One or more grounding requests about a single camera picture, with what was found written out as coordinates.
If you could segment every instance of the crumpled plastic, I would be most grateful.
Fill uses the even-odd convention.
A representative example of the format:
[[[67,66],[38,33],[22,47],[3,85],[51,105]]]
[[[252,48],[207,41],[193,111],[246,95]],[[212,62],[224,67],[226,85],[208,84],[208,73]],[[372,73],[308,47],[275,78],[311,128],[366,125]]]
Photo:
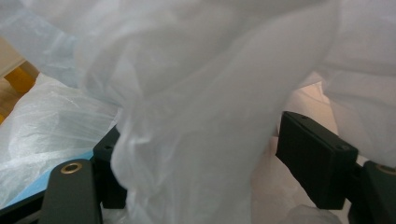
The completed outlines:
[[[112,168],[132,222],[249,223],[250,174],[314,69],[341,137],[396,165],[394,1],[1,2],[19,12],[0,19],[11,44],[35,31],[39,65],[75,62],[83,90],[123,108]]]
[[[48,169],[92,151],[117,111],[40,74],[0,126],[0,207]]]
[[[291,209],[279,224],[341,224],[341,222],[329,211],[299,205]]]

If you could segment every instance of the white plastic sheet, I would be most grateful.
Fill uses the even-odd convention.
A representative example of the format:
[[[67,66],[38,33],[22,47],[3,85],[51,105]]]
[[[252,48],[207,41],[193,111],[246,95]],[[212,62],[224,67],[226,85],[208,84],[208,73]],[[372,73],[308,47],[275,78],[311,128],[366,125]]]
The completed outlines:
[[[314,68],[341,136],[396,165],[394,1],[15,2],[12,44],[123,107],[112,166],[136,223],[249,223],[250,173]],[[27,31],[48,45],[23,47]]]
[[[90,151],[117,107],[40,75],[0,126],[0,207],[48,169]]]

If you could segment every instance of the black plastic part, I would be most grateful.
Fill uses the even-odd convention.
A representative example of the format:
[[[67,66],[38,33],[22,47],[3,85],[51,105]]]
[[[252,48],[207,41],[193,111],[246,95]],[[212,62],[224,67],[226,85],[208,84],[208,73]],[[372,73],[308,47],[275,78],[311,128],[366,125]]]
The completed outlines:
[[[43,198],[44,191],[41,191],[29,198],[0,210],[0,223],[16,223],[21,219],[26,219],[41,209]],[[31,218],[31,221],[24,221],[23,223],[37,223],[37,221],[37,218]]]
[[[396,224],[396,170],[367,161],[361,183],[374,222]]]
[[[113,147],[119,137],[120,134],[114,127],[93,149],[93,162],[96,173],[99,174],[97,186],[100,201],[103,207],[108,209],[124,208],[127,194],[127,190],[119,184],[110,167]]]
[[[90,161],[68,161],[52,170],[39,223],[102,223]]]
[[[120,133],[114,126],[98,144],[93,148],[93,156],[96,160],[111,161],[111,155],[113,154],[113,148],[119,140]]]
[[[347,214],[347,219],[349,224],[374,224],[373,216],[368,209],[362,209],[356,204],[350,206],[349,212]]]
[[[342,209],[358,150],[314,120],[284,112],[276,155],[320,209]]]

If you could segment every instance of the orange object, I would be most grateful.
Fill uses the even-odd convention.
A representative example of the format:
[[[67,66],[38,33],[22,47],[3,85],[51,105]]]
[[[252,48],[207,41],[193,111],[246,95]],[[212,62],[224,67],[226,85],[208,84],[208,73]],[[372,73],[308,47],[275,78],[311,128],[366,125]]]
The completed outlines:
[[[5,79],[15,91],[20,93],[28,92],[35,85],[35,79],[20,67],[6,75]]]

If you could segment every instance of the wooden surface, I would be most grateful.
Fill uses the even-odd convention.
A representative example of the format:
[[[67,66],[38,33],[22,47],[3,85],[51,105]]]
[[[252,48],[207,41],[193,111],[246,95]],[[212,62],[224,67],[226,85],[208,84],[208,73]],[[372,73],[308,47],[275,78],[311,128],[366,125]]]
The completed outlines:
[[[0,36],[0,77],[4,77],[24,62],[23,57]]]

